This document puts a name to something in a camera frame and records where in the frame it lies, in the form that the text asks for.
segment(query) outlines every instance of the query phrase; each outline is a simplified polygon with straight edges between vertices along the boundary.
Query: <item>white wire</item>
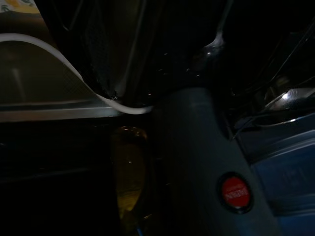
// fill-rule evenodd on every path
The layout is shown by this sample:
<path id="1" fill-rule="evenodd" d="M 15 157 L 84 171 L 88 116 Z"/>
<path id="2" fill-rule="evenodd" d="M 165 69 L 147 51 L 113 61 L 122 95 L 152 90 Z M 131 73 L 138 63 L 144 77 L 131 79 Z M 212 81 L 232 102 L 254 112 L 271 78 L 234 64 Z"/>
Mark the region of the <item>white wire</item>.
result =
<path id="1" fill-rule="evenodd" d="M 0 33 L 0 42 L 7 42 L 7 41 L 20 41 L 20 42 L 26 42 L 33 45 L 36 45 L 45 51 L 49 52 L 51 55 L 56 57 L 58 60 L 60 60 L 66 67 L 68 67 L 92 92 L 93 90 L 84 82 L 82 76 L 80 73 L 73 67 L 73 65 L 62 55 L 61 52 L 59 52 L 56 48 L 51 46 L 50 44 L 29 36 L 25 34 L 19 34 L 19 33 Z M 126 113 L 126 114 L 132 114 L 132 115 L 140 115 L 144 113 L 149 113 L 152 110 L 152 106 L 150 107 L 143 107 L 143 108 L 132 108 L 124 106 L 114 100 L 107 99 L 99 94 L 96 94 L 99 99 L 101 99 L 104 103 L 111 106 L 115 110 Z"/>

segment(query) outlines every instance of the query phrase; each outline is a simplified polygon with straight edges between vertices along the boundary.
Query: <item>red button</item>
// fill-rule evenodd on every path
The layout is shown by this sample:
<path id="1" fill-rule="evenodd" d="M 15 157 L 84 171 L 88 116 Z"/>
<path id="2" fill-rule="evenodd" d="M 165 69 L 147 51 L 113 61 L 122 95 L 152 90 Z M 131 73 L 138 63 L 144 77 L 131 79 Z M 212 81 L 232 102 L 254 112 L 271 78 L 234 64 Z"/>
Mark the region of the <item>red button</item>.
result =
<path id="1" fill-rule="evenodd" d="M 246 207 L 251 200 L 246 183 L 237 177 L 228 178 L 223 183 L 222 196 L 225 202 L 234 208 Z"/>

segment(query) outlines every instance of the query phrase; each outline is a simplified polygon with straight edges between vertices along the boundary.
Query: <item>cord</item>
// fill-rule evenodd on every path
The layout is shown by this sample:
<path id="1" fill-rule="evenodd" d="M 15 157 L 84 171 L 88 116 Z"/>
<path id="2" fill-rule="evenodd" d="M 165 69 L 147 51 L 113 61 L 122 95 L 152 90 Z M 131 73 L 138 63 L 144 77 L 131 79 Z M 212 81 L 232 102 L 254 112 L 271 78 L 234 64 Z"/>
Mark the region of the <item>cord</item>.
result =
<path id="1" fill-rule="evenodd" d="M 56 57 L 59 61 L 61 61 L 66 67 L 68 67 L 99 99 L 101 99 L 104 103 L 111 106 L 115 110 L 126 113 L 126 114 L 132 114 L 132 115 L 140 115 L 144 113 L 149 113 L 152 110 L 152 106 L 149 107 L 143 107 L 143 108 L 132 108 L 124 106 L 114 100 L 107 99 L 99 94 L 96 94 L 83 80 L 80 73 L 73 67 L 73 65 L 62 55 L 60 51 L 58 51 L 56 48 L 51 46 L 50 44 L 29 36 L 25 34 L 19 34 L 19 33 L 0 33 L 0 42 L 7 42 L 7 41 L 20 41 L 25 43 L 30 43 L 33 45 L 36 45 L 37 47 L 40 47 L 44 49 L 45 51 L 49 52 L 51 55 Z"/>

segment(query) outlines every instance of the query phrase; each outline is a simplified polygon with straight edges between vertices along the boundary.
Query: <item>white cable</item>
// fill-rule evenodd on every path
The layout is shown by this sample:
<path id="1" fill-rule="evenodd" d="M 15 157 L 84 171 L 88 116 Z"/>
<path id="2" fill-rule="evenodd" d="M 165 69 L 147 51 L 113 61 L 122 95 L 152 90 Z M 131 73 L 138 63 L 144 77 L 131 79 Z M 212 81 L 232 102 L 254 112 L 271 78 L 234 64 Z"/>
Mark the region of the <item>white cable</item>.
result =
<path id="1" fill-rule="evenodd" d="M 71 63 L 62 55 L 61 52 L 59 52 L 56 48 L 51 46 L 50 44 L 29 36 L 25 34 L 19 34 L 19 33 L 0 33 L 0 42 L 7 42 L 7 41 L 20 41 L 20 42 L 26 42 L 30 43 L 33 45 L 36 45 L 45 51 L 49 52 L 51 55 L 56 57 L 58 60 L 60 60 L 66 67 L 68 67 L 93 93 L 94 91 L 84 82 L 82 76 L 80 73 L 71 65 Z M 104 103 L 107 105 L 111 106 L 115 110 L 122 112 L 122 113 L 127 113 L 127 114 L 132 114 L 132 115 L 140 115 L 144 113 L 148 113 L 152 110 L 152 106 L 150 107 L 143 107 L 143 108 L 132 108 L 132 107 L 127 107 L 124 106 L 114 100 L 107 99 L 105 97 L 100 96 L 99 94 L 96 94 L 97 97 L 99 97 Z"/>

